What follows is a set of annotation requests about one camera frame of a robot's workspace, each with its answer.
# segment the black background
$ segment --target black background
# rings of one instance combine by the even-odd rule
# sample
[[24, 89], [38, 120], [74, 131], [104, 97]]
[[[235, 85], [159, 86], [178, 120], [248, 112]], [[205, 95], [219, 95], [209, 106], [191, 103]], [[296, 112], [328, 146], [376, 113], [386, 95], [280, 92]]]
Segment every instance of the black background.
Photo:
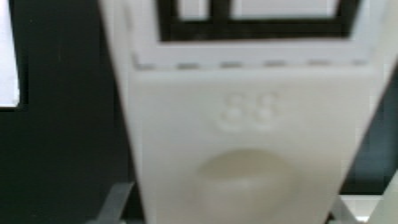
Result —
[[[24, 92], [0, 111], [0, 223], [79, 224], [134, 179], [98, 4], [11, 3]], [[393, 79], [344, 193], [381, 194], [397, 169], [397, 87]]]

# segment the black rectangle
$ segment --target black rectangle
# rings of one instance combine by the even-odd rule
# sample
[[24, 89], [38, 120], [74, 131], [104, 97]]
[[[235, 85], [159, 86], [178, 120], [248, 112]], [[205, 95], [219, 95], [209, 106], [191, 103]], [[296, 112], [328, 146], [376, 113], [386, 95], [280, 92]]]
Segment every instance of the black rectangle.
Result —
[[361, 0], [342, 0], [335, 18], [232, 19], [232, 0], [212, 0], [210, 18], [184, 21], [178, 0], [157, 0], [161, 41], [223, 41], [280, 38], [347, 38]]

